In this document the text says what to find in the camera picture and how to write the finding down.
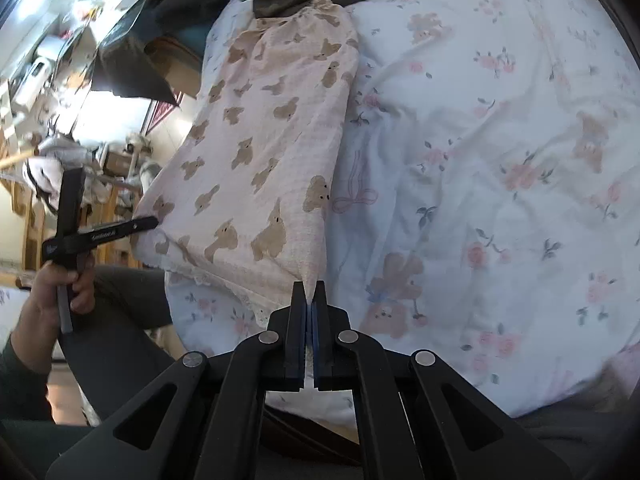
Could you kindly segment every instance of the person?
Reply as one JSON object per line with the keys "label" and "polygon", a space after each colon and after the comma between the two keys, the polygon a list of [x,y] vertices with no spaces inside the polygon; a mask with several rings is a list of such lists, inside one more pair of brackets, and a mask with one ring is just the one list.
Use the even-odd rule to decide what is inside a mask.
{"label": "person", "polygon": [[[74,332],[63,336],[59,285],[76,294]],[[174,362],[145,333],[171,322],[162,270],[96,266],[89,256],[79,274],[47,262],[0,354],[0,478],[44,479],[51,463],[92,430],[53,421],[46,395],[56,340],[105,420]],[[289,477],[282,477],[283,456],[292,478],[308,467],[304,460],[314,461],[318,478],[362,478],[357,444],[310,420],[267,408],[260,441],[264,478]]]}

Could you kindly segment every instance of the mattress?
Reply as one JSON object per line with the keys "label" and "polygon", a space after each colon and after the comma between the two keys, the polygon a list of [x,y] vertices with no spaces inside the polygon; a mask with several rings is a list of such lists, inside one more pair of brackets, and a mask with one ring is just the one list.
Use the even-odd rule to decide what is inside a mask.
{"label": "mattress", "polygon": [[[639,340],[640,73],[625,41],[598,0],[347,10],[360,65],[326,218],[330,304],[387,349],[433,350],[512,416],[580,390]],[[231,0],[213,25],[199,103],[251,18]],[[264,328],[228,290],[166,284],[188,349]],[[354,421],[347,392],[267,400]]]}

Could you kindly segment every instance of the human hand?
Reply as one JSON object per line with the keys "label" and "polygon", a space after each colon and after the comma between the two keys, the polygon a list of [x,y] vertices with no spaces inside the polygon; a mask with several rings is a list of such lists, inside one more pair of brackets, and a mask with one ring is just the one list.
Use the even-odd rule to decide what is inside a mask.
{"label": "human hand", "polygon": [[84,263],[84,271],[67,270],[52,262],[47,262],[36,274],[31,287],[28,303],[35,309],[44,328],[58,331],[58,286],[72,285],[76,297],[70,307],[76,314],[88,314],[94,309],[95,259],[89,254]]}

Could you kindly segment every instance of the finger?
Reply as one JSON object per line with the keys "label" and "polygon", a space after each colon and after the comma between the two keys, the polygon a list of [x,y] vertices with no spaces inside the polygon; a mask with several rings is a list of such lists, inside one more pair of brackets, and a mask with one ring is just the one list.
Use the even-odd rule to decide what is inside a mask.
{"label": "finger", "polygon": [[78,279],[78,272],[47,262],[39,270],[37,278],[46,285],[69,285]]}
{"label": "finger", "polygon": [[84,271],[80,274],[80,278],[74,283],[74,292],[82,292],[87,288],[93,288],[95,278],[95,267],[92,261],[87,260]]}
{"label": "finger", "polygon": [[71,310],[76,314],[88,314],[94,309],[94,290],[83,290],[71,301]]}

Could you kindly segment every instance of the tile floor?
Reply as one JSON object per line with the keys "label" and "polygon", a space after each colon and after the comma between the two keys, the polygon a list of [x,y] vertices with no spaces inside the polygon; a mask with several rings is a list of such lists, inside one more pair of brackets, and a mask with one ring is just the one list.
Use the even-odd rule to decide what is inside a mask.
{"label": "tile floor", "polygon": [[146,134],[146,138],[151,141],[151,146],[154,149],[152,157],[161,166],[165,166],[169,162],[189,133],[195,111],[196,99],[185,95],[182,98],[180,108],[171,112],[164,121]]}

